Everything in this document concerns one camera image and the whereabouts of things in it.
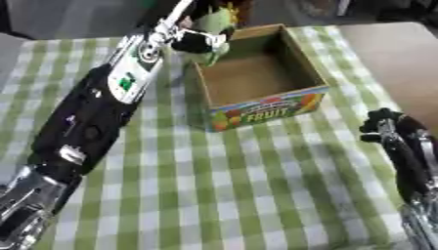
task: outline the stuffed toy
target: stuffed toy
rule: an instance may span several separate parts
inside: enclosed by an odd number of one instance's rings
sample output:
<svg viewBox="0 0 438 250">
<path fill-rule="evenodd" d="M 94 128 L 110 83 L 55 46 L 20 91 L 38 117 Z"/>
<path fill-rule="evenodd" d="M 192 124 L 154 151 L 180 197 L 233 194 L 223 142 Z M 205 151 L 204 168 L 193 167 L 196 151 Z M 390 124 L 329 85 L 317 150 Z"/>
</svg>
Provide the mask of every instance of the stuffed toy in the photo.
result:
<svg viewBox="0 0 438 250">
<path fill-rule="evenodd" d="M 165 18 L 181 0 L 157 0 L 150 7 L 143 24 L 148 29 L 156 25 L 156 21 Z M 237 23 L 236 12 L 232 8 L 220 6 L 218 0 L 195 0 L 179 19 L 179 25 L 204 33 L 188 33 L 180 40 L 172 43 L 176 51 L 186 52 L 188 57 L 202 65 L 214 65 L 225 55 Z M 206 42 L 205 35 L 213 40 L 222 41 L 220 47 L 214 47 Z"/>
</svg>

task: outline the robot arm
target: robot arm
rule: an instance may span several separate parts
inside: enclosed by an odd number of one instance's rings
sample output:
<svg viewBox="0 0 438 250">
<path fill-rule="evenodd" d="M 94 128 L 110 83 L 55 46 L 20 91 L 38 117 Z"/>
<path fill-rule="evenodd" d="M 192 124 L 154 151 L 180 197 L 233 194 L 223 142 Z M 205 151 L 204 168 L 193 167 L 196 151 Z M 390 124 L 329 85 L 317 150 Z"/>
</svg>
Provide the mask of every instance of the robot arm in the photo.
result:
<svg viewBox="0 0 438 250">
<path fill-rule="evenodd" d="M 227 42 L 178 26 L 193 4 L 178 1 L 145 34 L 124 37 L 59 104 L 34 139 L 25 166 L 0 187 L 0 250 L 29 249 L 39 240 L 129 122 L 162 69 L 163 47 L 194 35 L 203 37 L 204 50 Z"/>
<path fill-rule="evenodd" d="M 438 249 L 438 143 L 418 121 L 387 108 L 369 113 L 364 142 L 383 146 L 405 201 L 403 227 L 417 249 Z"/>
</svg>

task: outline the box label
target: box label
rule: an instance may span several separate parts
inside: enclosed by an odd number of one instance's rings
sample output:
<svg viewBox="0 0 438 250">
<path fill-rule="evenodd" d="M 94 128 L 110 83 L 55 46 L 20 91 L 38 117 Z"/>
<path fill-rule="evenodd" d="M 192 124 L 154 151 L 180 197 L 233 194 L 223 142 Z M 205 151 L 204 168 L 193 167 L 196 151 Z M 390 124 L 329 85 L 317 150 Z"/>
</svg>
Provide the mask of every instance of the box label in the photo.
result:
<svg viewBox="0 0 438 250">
<path fill-rule="evenodd" d="M 223 131 L 242 125 L 289 117 L 314 110 L 324 94 L 307 94 L 294 97 L 274 97 L 258 103 L 234 105 L 212 110 L 214 131 Z"/>
</svg>

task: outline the fruit box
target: fruit box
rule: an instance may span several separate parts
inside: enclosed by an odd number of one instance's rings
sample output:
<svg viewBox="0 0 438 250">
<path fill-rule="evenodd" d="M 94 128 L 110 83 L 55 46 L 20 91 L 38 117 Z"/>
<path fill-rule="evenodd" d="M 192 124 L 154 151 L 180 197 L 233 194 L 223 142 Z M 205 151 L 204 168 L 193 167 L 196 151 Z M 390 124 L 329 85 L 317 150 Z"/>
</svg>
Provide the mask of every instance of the fruit box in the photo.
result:
<svg viewBox="0 0 438 250">
<path fill-rule="evenodd" d="M 213 131 L 315 110 L 329 86 L 282 24 L 236 31 L 216 65 L 196 64 Z"/>
</svg>

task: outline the green checkered tablecloth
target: green checkered tablecloth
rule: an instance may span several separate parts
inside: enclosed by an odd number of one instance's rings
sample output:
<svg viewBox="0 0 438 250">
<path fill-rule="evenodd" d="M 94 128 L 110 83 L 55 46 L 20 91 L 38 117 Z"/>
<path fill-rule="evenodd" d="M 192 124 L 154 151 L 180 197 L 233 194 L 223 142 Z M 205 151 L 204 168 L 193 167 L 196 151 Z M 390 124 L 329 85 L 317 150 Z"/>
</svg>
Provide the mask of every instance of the green checkered tablecloth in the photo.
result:
<svg viewBox="0 0 438 250">
<path fill-rule="evenodd" d="M 173 55 L 100 166 L 37 249 L 387 249 L 406 240 L 392 167 L 361 143 L 371 109 L 397 108 L 334 27 L 291 28 L 331 85 L 311 114 L 208 133 Z M 0 95 L 2 181 L 38 128 L 118 39 L 27 42 Z"/>
</svg>

